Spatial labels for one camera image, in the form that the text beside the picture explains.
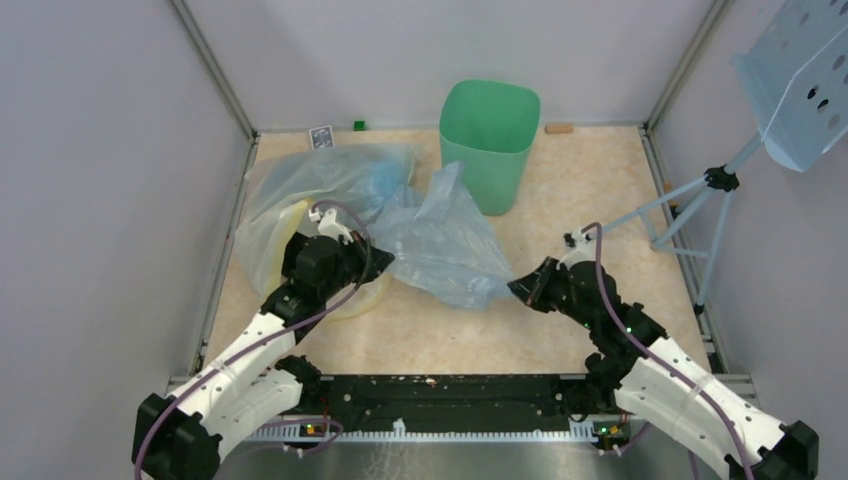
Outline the light blue plastic bag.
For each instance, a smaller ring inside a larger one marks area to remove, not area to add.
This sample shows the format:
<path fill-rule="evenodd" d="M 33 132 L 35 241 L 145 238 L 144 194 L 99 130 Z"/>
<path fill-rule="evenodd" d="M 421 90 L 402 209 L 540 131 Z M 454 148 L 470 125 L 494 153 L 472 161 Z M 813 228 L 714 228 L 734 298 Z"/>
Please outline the light blue plastic bag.
<path fill-rule="evenodd" d="M 425 195 L 399 187 L 369 232 L 395 256 L 388 272 L 397 280 L 446 305 L 485 310 L 511 295 L 514 273 L 462 174 L 460 162 L 441 168 Z"/>

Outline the clear yellowish plastic bag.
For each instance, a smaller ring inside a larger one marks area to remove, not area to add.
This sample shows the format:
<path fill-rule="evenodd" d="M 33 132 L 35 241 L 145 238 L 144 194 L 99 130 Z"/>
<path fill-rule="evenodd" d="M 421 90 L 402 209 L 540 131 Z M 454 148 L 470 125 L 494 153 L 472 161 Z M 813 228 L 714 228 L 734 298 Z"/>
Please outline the clear yellowish plastic bag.
<path fill-rule="evenodd" d="M 293 236 L 317 232 L 308 220 L 315 202 L 341 202 L 371 225 L 395 192 L 410 184 L 419 153 L 409 143 L 354 144 L 256 164 L 234 241 L 256 294 L 266 298 L 282 284 L 284 248 Z"/>

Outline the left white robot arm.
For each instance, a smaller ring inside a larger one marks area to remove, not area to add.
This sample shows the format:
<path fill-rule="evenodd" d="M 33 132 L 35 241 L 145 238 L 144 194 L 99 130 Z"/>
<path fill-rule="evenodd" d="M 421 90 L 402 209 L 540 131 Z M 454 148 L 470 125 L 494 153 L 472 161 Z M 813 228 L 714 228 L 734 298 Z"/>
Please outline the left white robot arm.
<path fill-rule="evenodd" d="M 212 479 L 232 450 L 275 415 L 319 404 L 318 371 L 293 349 L 359 287 L 394 262 L 359 232 L 295 234 L 278 265 L 283 282 L 212 363 L 139 406 L 131 461 L 137 479 Z"/>

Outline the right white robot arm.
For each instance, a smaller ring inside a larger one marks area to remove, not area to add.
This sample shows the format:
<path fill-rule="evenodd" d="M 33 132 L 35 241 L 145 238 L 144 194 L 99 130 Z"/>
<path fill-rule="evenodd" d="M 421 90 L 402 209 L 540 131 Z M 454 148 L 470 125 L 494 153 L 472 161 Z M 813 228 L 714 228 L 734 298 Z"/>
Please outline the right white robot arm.
<path fill-rule="evenodd" d="M 596 351 L 586 360 L 586 397 L 594 409 L 646 420 L 722 479 L 817 476 L 820 439 L 810 426 L 763 412 L 704 370 L 642 304 L 622 301 L 596 262 L 566 266 L 548 257 L 508 288 L 525 306 L 588 330 Z"/>

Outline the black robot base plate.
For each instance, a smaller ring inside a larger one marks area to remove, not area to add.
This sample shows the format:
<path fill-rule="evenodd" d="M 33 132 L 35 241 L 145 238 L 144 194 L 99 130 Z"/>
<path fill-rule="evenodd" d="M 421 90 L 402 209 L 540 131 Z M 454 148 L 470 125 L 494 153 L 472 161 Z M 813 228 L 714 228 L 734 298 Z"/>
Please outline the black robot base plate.
<path fill-rule="evenodd" d="M 565 431 L 625 419 L 582 374 L 335 375 L 308 383 L 290 415 L 325 417 L 348 433 L 501 434 Z"/>

